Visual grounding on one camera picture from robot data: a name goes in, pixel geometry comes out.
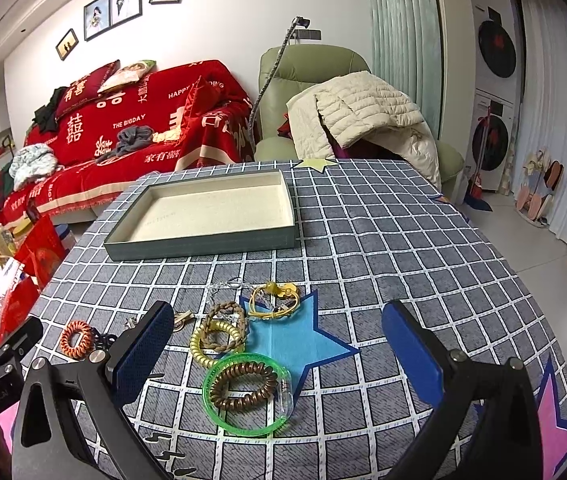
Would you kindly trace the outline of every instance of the brown spiral hair tie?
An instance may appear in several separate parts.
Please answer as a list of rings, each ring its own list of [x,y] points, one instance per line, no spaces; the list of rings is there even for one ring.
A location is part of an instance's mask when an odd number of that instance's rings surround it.
[[[70,345],[70,338],[74,334],[80,334],[81,339],[77,346]],[[70,358],[79,360],[87,356],[94,344],[94,337],[90,325],[85,321],[71,321],[61,332],[61,351]]]
[[[209,341],[208,334],[210,332],[214,332],[214,330],[210,328],[210,322],[212,321],[212,318],[214,318],[217,314],[238,314],[239,320],[236,323],[236,329],[239,330],[240,333],[239,339],[233,339],[232,341],[229,341],[227,345],[220,345],[218,343]],[[246,336],[246,311],[238,306],[238,304],[236,304],[234,301],[217,303],[212,307],[212,310],[209,311],[209,313],[201,323],[201,346],[210,350],[214,350],[217,353],[228,352],[230,350],[234,350],[235,348],[239,348],[246,343]]]
[[[265,379],[265,383],[261,388],[244,395],[243,397],[235,397],[228,399],[223,396],[223,387],[230,380],[250,374],[260,375]],[[225,368],[212,383],[210,390],[210,401],[217,408],[226,412],[245,412],[251,410],[264,402],[267,402],[270,396],[274,395],[279,378],[272,370],[272,367],[266,366],[265,363],[250,361],[247,363],[234,363]]]

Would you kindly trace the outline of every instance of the green bangle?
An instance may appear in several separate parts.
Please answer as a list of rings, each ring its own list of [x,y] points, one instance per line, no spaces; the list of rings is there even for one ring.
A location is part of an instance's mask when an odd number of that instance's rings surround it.
[[[218,416],[217,408],[214,406],[214,404],[212,404],[212,401],[210,400],[210,390],[212,389],[212,383],[214,383],[215,378],[220,375],[220,373],[225,370],[225,368],[236,363],[247,363],[250,361],[264,363],[265,365],[272,367],[272,369],[280,378],[284,378],[284,381],[285,378],[290,377],[288,370],[281,367],[276,361],[273,361],[265,355],[252,354],[249,352],[231,354],[217,361],[216,364],[208,371],[208,374],[203,381],[203,407],[206,414],[212,419],[212,421],[220,428],[228,431],[228,433],[232,433],[238,436],[264,436],[278,430],[288,420],[292,412],[292,394],[289,391],[284,392],[283,394],[288,394],[287,398],[285,400],[282,400],[282,402],[284,403],[284,409],[282,410],[283,415],[280,415],[271,425],[266,426],[265,428],[256,428],[255,430],[244,430],[243,428],[236,428],[234,426],[231,426],[225,420],[222,420],[220,416]]]

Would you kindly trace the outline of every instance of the wall outlet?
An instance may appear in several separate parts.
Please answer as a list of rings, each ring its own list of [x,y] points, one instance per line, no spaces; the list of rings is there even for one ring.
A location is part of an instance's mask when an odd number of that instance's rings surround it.
[[[296,28],[292,34],[294,40],[316,40],[321,41],[321,31],[313,28]]]

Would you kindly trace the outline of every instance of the teal curtain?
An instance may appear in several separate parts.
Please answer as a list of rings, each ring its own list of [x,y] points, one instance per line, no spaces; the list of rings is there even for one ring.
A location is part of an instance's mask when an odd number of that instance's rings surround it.
[[[436,139],[441,118],[437,0],[371,0],[372,72],[419,105]]]

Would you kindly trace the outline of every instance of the blue gripper pad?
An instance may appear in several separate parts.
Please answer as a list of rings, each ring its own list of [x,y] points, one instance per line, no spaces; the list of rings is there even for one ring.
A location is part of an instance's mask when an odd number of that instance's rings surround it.
[[[388,303],[381,313],[381,326],[419,399],[436,407],[443,397],[443,371],[417,334],[423,330],[419,322],[402,304]]]
[[[172,306],[157,301],[135,328],[123,332],[112,345],[106,378],[116,406],[122,408],[137,399],[173,330]]]

